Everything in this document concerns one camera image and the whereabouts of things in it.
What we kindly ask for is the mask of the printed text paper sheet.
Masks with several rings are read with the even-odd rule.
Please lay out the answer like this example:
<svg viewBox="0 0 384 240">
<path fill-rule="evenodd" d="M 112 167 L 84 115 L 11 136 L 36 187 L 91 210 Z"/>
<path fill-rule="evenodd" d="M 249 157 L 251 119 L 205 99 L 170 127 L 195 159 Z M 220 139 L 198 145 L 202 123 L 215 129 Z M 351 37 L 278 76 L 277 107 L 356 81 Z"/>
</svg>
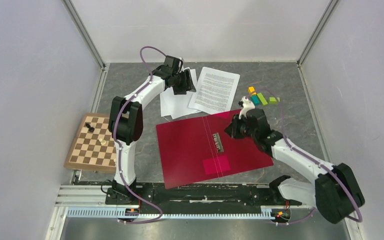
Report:
<svg viewBox="0 0 384 240">
<path fill-rule="evenodd" d="M 237 73 L 203 67 L 188 107 L 210 115 L 229 112 L 239 80 Z"/>
</svg>

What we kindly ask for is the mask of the white paper sheet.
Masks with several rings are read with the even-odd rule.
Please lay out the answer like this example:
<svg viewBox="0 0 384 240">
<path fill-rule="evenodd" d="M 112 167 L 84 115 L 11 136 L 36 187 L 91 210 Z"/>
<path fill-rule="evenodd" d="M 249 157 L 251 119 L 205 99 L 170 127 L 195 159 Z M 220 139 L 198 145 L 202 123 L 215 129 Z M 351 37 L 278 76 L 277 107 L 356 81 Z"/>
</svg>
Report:
<svg viewBox="0 0 384 240">
<path fill-rule="evenodd" d="M 168 88 L 159 95 L 161 117 L 170 116 L 173 120 L 187 115 L 200 113 L 200 110 L 189 108 L 193 92 L 184 95 L 174 95 L 172 88 Z"/>
</svg>

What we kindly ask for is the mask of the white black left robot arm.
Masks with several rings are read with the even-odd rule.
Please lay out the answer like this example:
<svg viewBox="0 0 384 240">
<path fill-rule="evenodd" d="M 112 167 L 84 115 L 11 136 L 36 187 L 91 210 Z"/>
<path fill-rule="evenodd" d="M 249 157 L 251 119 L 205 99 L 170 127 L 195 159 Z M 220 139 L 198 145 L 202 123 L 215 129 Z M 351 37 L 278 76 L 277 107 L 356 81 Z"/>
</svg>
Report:
<svg viewBox="0 0 384 240">
<path fill-rule="evenodd" d="M 167 55 L 163 64 L 152 70 L 137 89 L 112 100 L 108 129 L 116 149 L 116 173 L 111 190 L 125 204 L 131 204 L 137 198 L 137 191 L 132 186 L 136 182 L 135 147 L 144 129 L 143 110 L 168 88 L 175 95 L 196 91 L 190 69 L 184 68 L 182 58 Z"/>
</svg>

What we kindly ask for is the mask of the red clip file folder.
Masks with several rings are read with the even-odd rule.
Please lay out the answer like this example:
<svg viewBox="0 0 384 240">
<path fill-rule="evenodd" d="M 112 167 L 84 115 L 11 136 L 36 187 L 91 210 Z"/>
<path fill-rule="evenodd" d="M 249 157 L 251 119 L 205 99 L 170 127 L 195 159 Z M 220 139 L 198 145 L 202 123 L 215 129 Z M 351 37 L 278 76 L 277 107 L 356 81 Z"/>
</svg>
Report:
<svg viewBox="0 0 384 240">
<path fill-rule="evenodd" d="M 272 158 L 250 138 L 233 139 L 225 128 L 239 110 L 156 126 L 164 187 L 172 189 L 271 167 Z"/>
</svg>

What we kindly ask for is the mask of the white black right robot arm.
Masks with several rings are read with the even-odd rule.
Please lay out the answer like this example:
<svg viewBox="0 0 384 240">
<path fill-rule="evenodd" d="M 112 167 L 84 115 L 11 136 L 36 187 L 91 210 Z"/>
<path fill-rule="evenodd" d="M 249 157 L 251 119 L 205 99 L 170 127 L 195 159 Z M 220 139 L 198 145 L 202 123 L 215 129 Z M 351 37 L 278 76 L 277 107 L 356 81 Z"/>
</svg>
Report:
<svg viewBox="0 0 384 240">
<path fill-rule="evenodd" d="M 321 160 L 293 144 L 283 131 L 272 129 L 253 96 L 250 91 L 239 100 L 240 112 L 232 116 L 225 135 L 235 143 L 252 140 L 255 150 L 283 162 L 307 179 L 302 182 L 289 175 L 276 178 L 269 183 L 268 199 L 275 204 L 306 204 L 332 224 L 345 218 L 361 223 L 360 207 L 365 198 L 352 169 L 345 163 L 334 165 Z"/>
</svg>

